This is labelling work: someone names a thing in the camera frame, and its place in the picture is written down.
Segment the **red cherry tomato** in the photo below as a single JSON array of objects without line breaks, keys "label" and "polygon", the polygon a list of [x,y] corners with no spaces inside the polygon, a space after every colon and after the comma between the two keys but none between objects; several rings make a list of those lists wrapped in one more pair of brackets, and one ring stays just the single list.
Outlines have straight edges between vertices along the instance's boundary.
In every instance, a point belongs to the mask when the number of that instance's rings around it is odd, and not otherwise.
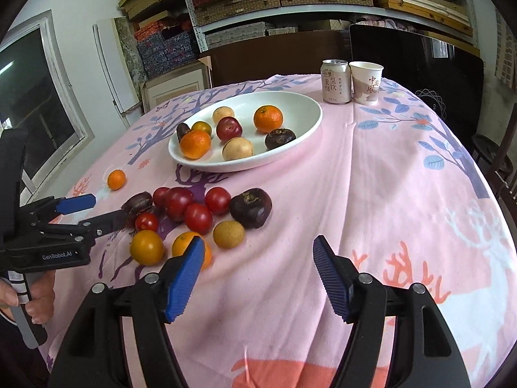
[{"label": "red cherry tomato", "polygon": [[160,227],[160,220],[150,212],[140,213],[135,220],[135,229],[138,231],[151,230],[157,232]]},{"label": "red cherry tomato", "polygon": [[213,215],[205,205],[192,203],[185,210],[184,221],[191,231],[205,235],[212,228]]},{"label": "red cherry tomato", "polygon": [[226,215],[230,209],[230,193],[221,187],[208,190],[204,197],[204,204],[214,215]]},{"label": "red cherry tomato", "polygon": [[170,188],[160,187],[153,192],[153,204],[157,209],[164,210],[166,208],[166,195]]}]

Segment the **dark purple striped chestnut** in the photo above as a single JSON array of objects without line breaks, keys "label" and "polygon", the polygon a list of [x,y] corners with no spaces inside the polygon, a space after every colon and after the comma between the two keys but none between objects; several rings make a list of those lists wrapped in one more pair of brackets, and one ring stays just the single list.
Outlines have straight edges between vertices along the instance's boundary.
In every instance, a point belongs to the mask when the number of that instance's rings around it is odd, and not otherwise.
[{"label": "dark purple striped chestnut", "polygon": [[148,192],[141,192],[133,195],[127,200],[121,210],[127,214],[128,217],[137,217],[140,213],[145,212],[153,206],[153,197]]}]

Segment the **small orange kumquat fruit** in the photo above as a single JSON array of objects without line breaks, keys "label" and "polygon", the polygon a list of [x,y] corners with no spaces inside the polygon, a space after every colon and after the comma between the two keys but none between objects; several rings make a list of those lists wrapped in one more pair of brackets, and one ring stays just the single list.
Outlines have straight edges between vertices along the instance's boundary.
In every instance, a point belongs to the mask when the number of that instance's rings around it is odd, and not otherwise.
[{"label": "small orange kumquat fruit", "polygon": [[111,191],[121,189],[126,183],[126,175],[123,170],[112,171],[107,178],[107,186]]}]

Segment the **yellow orange round fruit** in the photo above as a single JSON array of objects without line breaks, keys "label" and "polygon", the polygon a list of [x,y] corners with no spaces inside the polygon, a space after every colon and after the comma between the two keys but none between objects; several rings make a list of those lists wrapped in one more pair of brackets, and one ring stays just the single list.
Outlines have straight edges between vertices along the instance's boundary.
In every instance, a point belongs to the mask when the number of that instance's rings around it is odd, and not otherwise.
[{"label": "yellow orange round fruit", "polygon": [[132,238],[130,255],[141,265],[151,266],[160,263],[165,255],[160,235],[153,230],[138,231]]}]

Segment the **large red plum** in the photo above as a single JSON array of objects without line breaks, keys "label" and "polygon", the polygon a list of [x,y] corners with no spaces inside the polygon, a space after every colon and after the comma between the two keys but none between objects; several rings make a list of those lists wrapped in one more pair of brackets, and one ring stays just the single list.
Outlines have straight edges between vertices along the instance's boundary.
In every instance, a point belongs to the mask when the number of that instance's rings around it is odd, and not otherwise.
[{"label": "large red plum", "polygon": [[183,221],[187,207],[195,202],[194,194],[187,188],[171,188],[165,195],[166,216],[171,221]]}]

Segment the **large orange mandarin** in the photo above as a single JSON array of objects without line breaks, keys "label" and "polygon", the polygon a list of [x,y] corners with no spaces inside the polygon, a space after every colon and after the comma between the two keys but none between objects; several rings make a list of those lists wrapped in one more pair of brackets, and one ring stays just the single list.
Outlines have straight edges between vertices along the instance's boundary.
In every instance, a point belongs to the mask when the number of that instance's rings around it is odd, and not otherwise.
[{"label": "large orange mandarin", "polygon": [[180,148],[185,158],[199,159],[210,150],[211,137],[205,131],[190,131],[181,139]]}]

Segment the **small tan longan fruit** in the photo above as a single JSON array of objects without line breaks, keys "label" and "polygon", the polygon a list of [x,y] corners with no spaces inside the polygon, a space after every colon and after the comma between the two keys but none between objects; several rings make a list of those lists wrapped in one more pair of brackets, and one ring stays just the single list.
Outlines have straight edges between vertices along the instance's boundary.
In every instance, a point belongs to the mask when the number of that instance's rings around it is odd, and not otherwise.
[{"label": "small tan longan fruit", "polygon": [[221,221],[214,227],[213,239],[219,248],[236,248],[245,239],[245,228],[238,221]]}]

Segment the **small yellow orange fruit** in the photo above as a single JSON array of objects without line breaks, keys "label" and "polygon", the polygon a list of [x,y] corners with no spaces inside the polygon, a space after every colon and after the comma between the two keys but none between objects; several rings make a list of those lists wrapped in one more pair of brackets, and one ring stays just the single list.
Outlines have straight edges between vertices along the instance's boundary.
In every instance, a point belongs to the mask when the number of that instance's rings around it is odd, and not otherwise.
[{"label": "small yellow orange fruit", "polygon": [[192,125],[191,130],[192,131],[203,131],[203,132],[207,133],[209,136],[212,135],[212,127],[204,121],[195,122]]}]

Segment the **dark purple water chestnut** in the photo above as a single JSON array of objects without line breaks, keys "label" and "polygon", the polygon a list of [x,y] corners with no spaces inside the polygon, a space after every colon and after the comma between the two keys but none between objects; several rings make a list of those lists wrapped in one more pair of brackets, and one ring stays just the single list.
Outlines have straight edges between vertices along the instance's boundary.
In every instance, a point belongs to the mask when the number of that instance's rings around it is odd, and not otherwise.
[{"label": "dark purple water chestnut", "polygon": [[259,229],[272,211],[272,199],[261,188],[250,188],[230,200],[230,214],[245,229]]}]

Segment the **striped pepino melon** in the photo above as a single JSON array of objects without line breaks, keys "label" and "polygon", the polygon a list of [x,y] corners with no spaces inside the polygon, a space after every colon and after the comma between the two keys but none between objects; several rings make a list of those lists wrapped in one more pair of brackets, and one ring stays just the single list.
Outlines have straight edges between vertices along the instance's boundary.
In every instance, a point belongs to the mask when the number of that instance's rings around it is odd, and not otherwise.
[{"label": "striped pepino melon", "polygon": [[254,154],[253,143],[244,137],[233,137],[225,143],[222,154],[226,161],[249,158]]},{"label": "striped pepino melon", "polygon": [[228,106],[220,106],[216,108],[212,113],[212,119],[215,125],[218,125],[219,121],[227,116],[235,116],[234,110]]}]

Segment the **dark red plum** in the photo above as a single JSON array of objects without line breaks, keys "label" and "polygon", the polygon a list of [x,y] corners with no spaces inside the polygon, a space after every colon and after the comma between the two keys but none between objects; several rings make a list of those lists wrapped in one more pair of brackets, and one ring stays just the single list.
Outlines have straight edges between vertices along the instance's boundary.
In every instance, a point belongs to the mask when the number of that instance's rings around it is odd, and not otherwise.
[{"label": "dark red plum", "polygon": [[216,134],[220,141],[227,142],[234,137],[241,137],[243,129],[235,117],[225,116],[217,123]]}]

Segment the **dark brown water chestnut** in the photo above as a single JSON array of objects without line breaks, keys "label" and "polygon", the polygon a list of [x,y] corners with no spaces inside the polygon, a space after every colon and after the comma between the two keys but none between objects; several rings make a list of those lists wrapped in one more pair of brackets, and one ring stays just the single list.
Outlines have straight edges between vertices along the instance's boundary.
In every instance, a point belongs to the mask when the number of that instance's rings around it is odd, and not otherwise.
[{"label": "dark brown water chestnut", "polygon": [[296,139],[293,131],[286,128],[278,128],[270,131],[265,138],[265,145],[268,151],[284,146]]}]

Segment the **white oval plate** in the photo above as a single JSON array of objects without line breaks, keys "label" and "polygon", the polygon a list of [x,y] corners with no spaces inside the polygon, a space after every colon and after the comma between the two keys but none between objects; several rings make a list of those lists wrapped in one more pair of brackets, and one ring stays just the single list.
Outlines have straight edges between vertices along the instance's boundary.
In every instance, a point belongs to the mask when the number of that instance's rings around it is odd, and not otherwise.
[{"label": "white oval plate", "polygon": [[[252,120],[257,108],[266,104],[281,110],[284,116],[283,126],[293,131],[294,141],[272,150],[266,148],[266,135],[256,129]],[[178,138],[172,136],[169,139],[168,151],[177,163],[202,172],[220,173],[232,173],[260,167],[276,161],[284,153],[307,140],[322,122],[322,108],[317,101],[306,95],[287,91],[263,91],[233,96],[209,105],[183,122],[189,126],[197,121],[205,121],[214,125],[212,114],[221,106],[228,106],[234,110],[237,120],[243,127],[243,137],[253,144],[254,155],[250,158],[224,160],[224,144],[216,134],[213,134],[212,146],[208,153],[199,159],[190,160],[181,153]]]}]

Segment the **pink deer print tablecloth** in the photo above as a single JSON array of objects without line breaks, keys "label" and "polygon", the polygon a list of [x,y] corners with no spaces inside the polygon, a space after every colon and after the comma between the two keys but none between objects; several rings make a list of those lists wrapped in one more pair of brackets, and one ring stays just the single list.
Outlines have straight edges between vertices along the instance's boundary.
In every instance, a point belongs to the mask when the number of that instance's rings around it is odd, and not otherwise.
[{"label": "pink deer print tablecloth", "polygon": [[[231,250],[214,249],[187,308],[167,329],[192,387],[326,387],[349,338],[315,268],[325,236],[362,272],[399,287],[421,282],[482,387],[516,341],[516,253],[484,176],[453,133],[414,94],[386,80],[379,104],[324,104],[307,141],[248,171],[177,165],[168,142],[196,111],[251,92],[322,97],[317,75],[274,76],[195,92],[143,116],[86,171],[71,194],[93,194],[94,214],[132,195],[184,186],[272,199],[266,224]],[[125,185],[107,178],[123,170]]]}]

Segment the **black panel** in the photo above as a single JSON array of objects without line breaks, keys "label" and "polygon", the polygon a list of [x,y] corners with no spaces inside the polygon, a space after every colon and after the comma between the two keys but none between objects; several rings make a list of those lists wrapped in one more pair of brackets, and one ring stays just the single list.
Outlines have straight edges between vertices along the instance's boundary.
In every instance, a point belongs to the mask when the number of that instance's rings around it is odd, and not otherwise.
[{"label": "black panel", "polygon": [[385,78],[421,98],[468,151],[477,133],[484,86],[484,63],[443,40],[415,32],[354,24],[351,56],[384,67]]}]

